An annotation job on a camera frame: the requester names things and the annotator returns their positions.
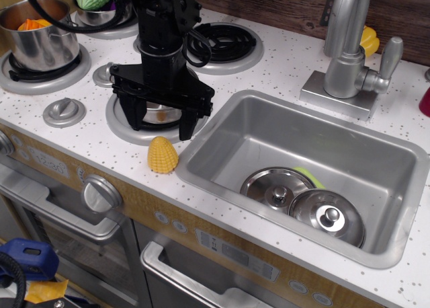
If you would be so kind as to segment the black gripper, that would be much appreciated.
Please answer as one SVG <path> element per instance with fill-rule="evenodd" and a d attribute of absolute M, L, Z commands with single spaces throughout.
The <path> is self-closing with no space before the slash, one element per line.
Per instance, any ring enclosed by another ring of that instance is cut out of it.
<path fill-rule="evenodd" d="M 211 115 L 214 90 L 191 74 L 183 50 L 182 45 L 171 51 L 146 46 L 139 64 L 110 67 L 114 93 L 134 130 L 142 126 L 147 102 L 181 110 L 180 141 L 190 140 L 198 120 Z"/>

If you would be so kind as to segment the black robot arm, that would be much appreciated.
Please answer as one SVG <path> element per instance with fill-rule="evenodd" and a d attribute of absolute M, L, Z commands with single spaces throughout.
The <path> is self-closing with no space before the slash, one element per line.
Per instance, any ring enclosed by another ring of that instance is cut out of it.
<path fill-rule="evenodd" d="M 189 140 L 209 116 L 214 90 L 188 68 L 187 39 L 200 22 L 196 0 L 131 0 L 138 18 L 138 65 L 113 65 L 113 91 L 129 125 L 139 130 L 149 102 L 181 110 L 179 139 Z"/>

